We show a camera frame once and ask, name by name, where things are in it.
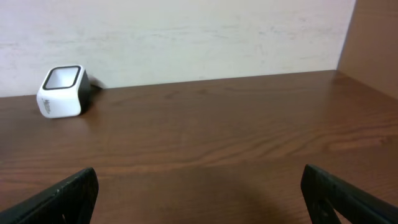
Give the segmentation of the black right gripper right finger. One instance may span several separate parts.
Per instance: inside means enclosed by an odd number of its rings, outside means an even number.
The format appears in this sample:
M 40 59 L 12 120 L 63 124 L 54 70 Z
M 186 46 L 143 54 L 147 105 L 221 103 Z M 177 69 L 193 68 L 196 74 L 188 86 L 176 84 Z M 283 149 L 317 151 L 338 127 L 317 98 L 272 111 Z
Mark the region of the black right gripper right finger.
M 311 164 L 304 168 L 301 191 L 312 223 L 397 223 L 397 207 Z

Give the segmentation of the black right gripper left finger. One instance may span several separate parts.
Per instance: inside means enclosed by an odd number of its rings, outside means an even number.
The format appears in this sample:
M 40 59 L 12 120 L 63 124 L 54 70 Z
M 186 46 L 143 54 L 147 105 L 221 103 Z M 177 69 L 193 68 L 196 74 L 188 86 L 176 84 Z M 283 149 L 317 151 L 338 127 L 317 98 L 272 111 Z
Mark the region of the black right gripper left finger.
M 96 172 L 94 168 L 89 167 L 3 210 L 1 224 L 89 223 L 98 192 Z

